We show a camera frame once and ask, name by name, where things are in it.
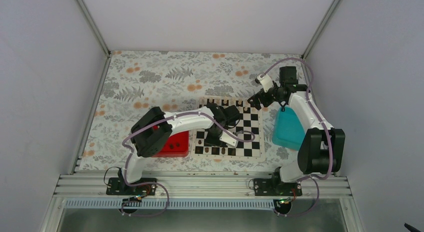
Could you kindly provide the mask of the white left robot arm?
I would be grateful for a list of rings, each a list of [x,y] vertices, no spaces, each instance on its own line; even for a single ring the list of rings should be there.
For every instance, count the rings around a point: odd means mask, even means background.
[[[135,193],[142,177],[144,158],[158,154],[168,139],[178,133],[203,129],[206,131],[204,146],[235,148],[240,139],[229,128],[236,126],[242,117],[235,105],[224,108],[208,103],[183,112],[164,112],[160,107],[153,107],[132,127],[127,138],[132,144],[122,143],[130,149],[130,155],[122,169],[120,189],[126,194]]]

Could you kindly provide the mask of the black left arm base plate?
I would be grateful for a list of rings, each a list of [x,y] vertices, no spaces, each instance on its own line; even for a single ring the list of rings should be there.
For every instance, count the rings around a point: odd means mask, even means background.
[[[127,186],[123,179],[110,178],[107,183],[106,195],[128,195],[128,196],[146,196],[155,195],[157,186],[155,184],[146,184],[139,186]]]

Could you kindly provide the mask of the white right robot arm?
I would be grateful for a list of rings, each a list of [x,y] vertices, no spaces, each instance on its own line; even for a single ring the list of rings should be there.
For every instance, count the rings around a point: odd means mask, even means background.
[[[342,165],[346,135],[324,118],[310,98],[309,87],[299,83],[296,68],[281,67],[278,83],[267,74],[258,75],[255,82],[262,88],[248,102],[258,110],[274,102],[288,105],[305,132],[297,161],[279,168],[279,177],[271,181],[272,192],[284,195],[290,189],[290,182],[300,182],[309,177],[324,180],[338,172]]]

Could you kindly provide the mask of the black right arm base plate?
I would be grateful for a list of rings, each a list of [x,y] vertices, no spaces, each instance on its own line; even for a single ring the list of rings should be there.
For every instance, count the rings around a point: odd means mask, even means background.
[[[302,196],[302,187],[297,183],[284,183],[272,179],[254,178],[248,183],[255,196]]]

